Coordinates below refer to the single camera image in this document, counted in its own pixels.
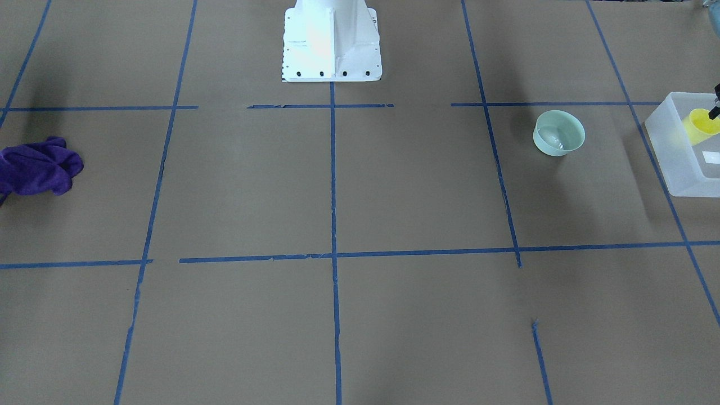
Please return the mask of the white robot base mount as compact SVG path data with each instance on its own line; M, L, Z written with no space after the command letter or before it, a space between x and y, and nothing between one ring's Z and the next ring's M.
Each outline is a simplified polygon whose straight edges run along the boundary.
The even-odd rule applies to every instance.
M376 10L365 1L296 1L283 18L283 82L383 77Z

